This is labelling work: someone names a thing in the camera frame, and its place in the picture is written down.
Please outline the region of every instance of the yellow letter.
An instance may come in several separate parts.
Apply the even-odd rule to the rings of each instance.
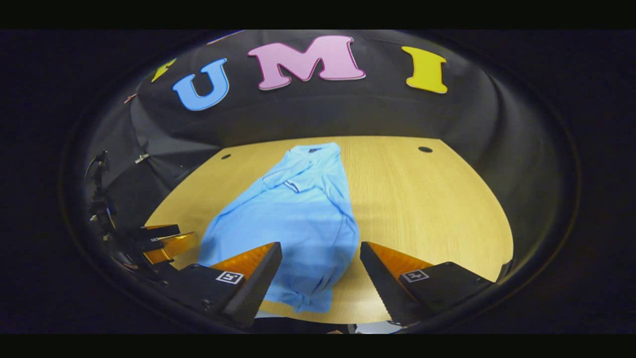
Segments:
[[[446,62],[442,56],[415,47],[403,46],[402,50],[413,57],[413,77],[406,84],[435,93],[446,93],[448,88],[441,82],[441,64]]]
[[[174,61],[176,61],[177,59],[174,59],[168,63],[166,63],[165,65],[159,67],[159,69],[157,69],[157,72],[155,73],[155,77],[153,78],[152,81],[150,81],[151,83],[154,82],[157,78],[161,77],[161,75],[163,75],[166,71],[168,71],[168,67],[170,67],[171,64],[174,63]]]

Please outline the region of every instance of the letter u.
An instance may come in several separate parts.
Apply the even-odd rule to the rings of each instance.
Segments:
[[[212,92],[206,96],[199,96],[192,80],[195,75],[188,75],[174,84],[172,89],[177,92],[183,105],[191,111],[202,111],[221,102],[230,90],[230,83],[223,71],[223,64],[227,59],[216,60],[205,65],[201,73],[207,73],[212,82]]]

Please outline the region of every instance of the wooden table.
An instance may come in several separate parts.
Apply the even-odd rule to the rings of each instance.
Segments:
[[[453,261],[494,281],[510,261],[508,220],[479,175],[441,140],[348,136],[272,141],[224,148],[174,189],[147,226],[179,224],[199,239],[210,221],[296,145],[335,142],[349,181],[360,240],[402,251],[431,264]],[[423,152],[427,147],[432,152]],[[183,268],[197,261],[198,247],[175,257]],[[294,313],[264,301],[261,310],[333,324],[390,320],[364,266],[359,249],[333,288],[328,313]]]

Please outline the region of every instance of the yellow letter i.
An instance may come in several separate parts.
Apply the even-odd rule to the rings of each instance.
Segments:
[[[446,62],[442,56],[415,47],[403,46],[402,50],[413,57],[413,76],[406,84],[435,93],[446,93],[448,88],[441,82],[441,64]]]

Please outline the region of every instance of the letter m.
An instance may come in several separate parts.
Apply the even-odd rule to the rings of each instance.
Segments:
[[[284,67],[303,82],[311,79],[318,61],[322,60],[324,70],[320,78],[329,81],[360,80],[364,71],[356,66],[349,44],[354,41],[349,36],[321,36],[313,40],[305,53],[298,52],[282,43],[271,43],[248,52],[255,56],[263,72],[261,90],[273,90],[291,83],[291,78],[283,76]]]

